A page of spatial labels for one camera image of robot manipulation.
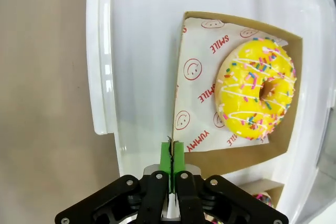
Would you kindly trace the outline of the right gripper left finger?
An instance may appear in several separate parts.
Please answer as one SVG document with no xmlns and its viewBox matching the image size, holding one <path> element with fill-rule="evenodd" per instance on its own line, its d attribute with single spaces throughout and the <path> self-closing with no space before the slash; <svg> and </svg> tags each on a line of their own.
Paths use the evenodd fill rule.
<svg viewBox="0 0 336 224">
<path fill-rule="evenodd" d="M 161 144 L 160 163 L 146 167 L 141 179 L 124 175 L 61 211 L 55 223 L 161 223 L 170 192 L 170 143 Z"/>
</svg>

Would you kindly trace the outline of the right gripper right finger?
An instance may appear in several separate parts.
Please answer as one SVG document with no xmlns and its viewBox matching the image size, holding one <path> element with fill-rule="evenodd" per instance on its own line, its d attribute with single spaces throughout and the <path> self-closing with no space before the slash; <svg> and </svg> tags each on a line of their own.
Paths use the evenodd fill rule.
<svg viewBox="0 0 336 224">
<path fill-rule="evenodd" d="M 253 197 L 220 175 L 201 177 L 197 166 L 187 167 L 184 145 L 172 147 L 174 192 L 181 223 L 288 223 L 288 217 Z"/>
</svg>

